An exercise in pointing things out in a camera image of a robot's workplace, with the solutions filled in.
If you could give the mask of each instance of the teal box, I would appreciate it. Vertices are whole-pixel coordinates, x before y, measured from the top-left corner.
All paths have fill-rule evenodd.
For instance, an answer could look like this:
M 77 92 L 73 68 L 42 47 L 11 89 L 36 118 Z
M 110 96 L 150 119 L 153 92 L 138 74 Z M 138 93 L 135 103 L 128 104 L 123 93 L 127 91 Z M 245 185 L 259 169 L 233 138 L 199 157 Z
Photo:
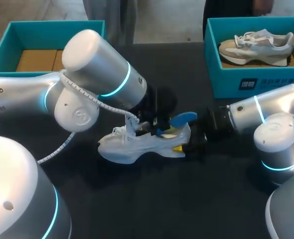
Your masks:
M 33 77 L 50 72 L 15 72 L 23 50 L 62 50 L 78 32 L 92 29 L 105 38 L 105 22 L 13 21 L 0 41 L 0 76 Z
M 222 68 L 218 46 L 249 31 L 294 34 L 294 17 L 210 18 L 204 41 L 206 64 L 215 98 L 247 98 L 294 83 L 294 67 Z

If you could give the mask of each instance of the sneaker sole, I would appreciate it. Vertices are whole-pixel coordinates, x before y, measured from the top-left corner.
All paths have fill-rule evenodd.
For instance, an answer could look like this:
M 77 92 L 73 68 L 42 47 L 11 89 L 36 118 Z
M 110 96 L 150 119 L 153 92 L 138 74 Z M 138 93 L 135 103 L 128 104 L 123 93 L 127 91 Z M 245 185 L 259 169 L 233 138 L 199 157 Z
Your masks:
M 166 158 L 184 158 L 186 155 L 183 152 L 175 152 L 173 149 L 159 149 L 159 150 L 151 150 L 147 152 L 139 152 L 135 154 L 110 154 L 110 153 L 104 153 L 100 152 L 98 149 L 99 154 L 106 160 L 111 161 L 113 163 L 119 163 L 119 164 L 132 164 L 135 163 L 137 159 L 139 159 L 142 155 L 145 153 L 157 153 L 162 157 Z
M 245 65 L 250 61 L 253 60 L 259 60 L 263 61 L 269 65 L 273 66 L 288 66 L 288 59 L 287 58 L 278 58 L 278 57 L 267 57 L 267 56 L 257 56 L 255 58 L 248 58 L 248 59 L 238 59 L 238 58 L 233 58 L 230 56 L 226 56 L 224 54 L 219 53 L 223 58 L 226 60 L 235 63 L 237 65 Z

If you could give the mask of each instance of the white sneaker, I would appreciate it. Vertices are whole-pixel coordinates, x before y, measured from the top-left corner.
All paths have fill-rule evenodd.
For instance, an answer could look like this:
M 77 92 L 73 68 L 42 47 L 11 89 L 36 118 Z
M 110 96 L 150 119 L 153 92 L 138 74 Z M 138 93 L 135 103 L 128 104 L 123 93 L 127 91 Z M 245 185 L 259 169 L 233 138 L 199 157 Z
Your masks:
M 172 134 L 162 137 L 147 133 L 141 136 L 128 135 L 125 127 L 113 130 L 113 135 L 103 137 L 99 143 L 98 152 L 105 159 L 121 164 L 134 163 L 141 155 L 155 152 L 163 157 L 181 158 L 184 153 L 175 152 L 173 148 L 189 143 L 191 130 L 189 125 L 177 129 Z
M 273 35 L 267 30 L 247 32 L 226 40 L 219 46 L 219 54 L 237 65 L 260 60 L 274 66 L 287 66 L 287 58 L 294 49 L 294 35 Z

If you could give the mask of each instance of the logo on box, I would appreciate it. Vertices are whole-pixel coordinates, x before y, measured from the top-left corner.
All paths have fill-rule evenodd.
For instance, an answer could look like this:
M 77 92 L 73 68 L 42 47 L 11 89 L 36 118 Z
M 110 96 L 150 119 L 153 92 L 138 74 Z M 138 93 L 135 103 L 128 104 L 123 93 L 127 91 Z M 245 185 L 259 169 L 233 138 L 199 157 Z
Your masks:
M 239 91 L 253 90 L 256 87 L 258 78 L 243 78 L 239 85 Z
M 262 79 L 260 89 L 274 89 L 294 83 L 294 78 L 290 79 Z

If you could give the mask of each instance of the gray floor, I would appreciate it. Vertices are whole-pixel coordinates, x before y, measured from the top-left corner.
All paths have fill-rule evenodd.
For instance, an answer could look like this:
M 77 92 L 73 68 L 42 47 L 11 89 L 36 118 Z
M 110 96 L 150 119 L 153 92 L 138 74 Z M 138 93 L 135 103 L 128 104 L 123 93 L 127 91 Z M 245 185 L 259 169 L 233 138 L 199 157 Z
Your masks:
M 205 0 L 138 0 L 135 43 L 202 40 Z M 275 0 L 272 15 L 294 15 L 294 0 Z M 10 21 L 85 20 L 82 0 L 0 0 L 0 38 Z

